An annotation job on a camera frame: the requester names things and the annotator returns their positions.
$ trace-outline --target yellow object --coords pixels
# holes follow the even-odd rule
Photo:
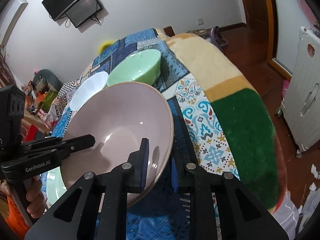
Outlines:
[[[111,46],[114,43],[114,41],[105,41],[104,43],[102,43],[99,47],[98,54],[101,54],[107,47]]]

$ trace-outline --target reddish brown floor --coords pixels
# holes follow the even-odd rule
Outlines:
[[[274,116],[281,104],[284,78],[266,64],[268,38],[244,27],[222,34],[229,43],[223,48],[225,55],[257,90],[271,116],[287,166],[288,190],[293,203],[299,207],[304,204],[312,182],[320,186],[320,180],[316,180],[310,172],[312,164],[320,167],[320,150],[315,145],[306,151],[301,159],[297,159],[296,146],[284,118]]]

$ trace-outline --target bed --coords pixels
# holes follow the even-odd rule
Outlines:
[[[161,76],[154,87],[166,99],[177,99],[198,163],[208,172],[232,172],[273,214],[287,196],[287,175],[272,121],[242,73],[218,48],[194,34],[168,37],[148,29],[105,49],[78,80],[63,85],[52,104],[60,117],[52,135],[63,136],[75,115],[68,103],[88,77],[110,73],[125,57],[145,49],[161,52]],[[190,198],[173,194],[169,173],[167,168],[154,189],[128,208],[127,237],[188,238]],[[219,225],[218,211],[216,219]]]

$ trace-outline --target wooden door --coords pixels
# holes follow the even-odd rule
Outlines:
[[[242,0],[247,26],[253,30],[268,31],[268,9],[266,0]]]

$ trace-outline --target suitcase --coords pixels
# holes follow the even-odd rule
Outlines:
[[[320,139],[320,33],[300,28],[298,55],[280,111],[299,147],[297,157]]]

